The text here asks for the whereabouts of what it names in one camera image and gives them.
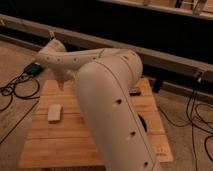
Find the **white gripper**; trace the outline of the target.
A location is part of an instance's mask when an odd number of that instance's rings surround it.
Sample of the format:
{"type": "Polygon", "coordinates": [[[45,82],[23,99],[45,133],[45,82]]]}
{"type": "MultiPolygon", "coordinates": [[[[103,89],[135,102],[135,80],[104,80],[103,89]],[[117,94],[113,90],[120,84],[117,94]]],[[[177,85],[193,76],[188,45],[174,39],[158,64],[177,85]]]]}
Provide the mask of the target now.
{"type": "Polygon", "coordinates": [[[54,75],[60,90],[63,89],[66,81],[74,79],[73,72],[71,70],[56,70],[54,75]]]}

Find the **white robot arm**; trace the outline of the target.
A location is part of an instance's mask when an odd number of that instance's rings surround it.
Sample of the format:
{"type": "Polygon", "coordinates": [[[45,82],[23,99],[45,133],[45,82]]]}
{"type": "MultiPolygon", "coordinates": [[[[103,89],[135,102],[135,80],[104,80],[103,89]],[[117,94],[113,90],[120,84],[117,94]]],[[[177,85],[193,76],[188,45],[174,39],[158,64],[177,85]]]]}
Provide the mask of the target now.
{"type": "Polygon", "coordinates": [[[107,171],[162,171],[130,97],[142,61],[130,49],[68,52],[53,39],[36,55],[62,85],[74,70],[81,113],[107,171]]]}

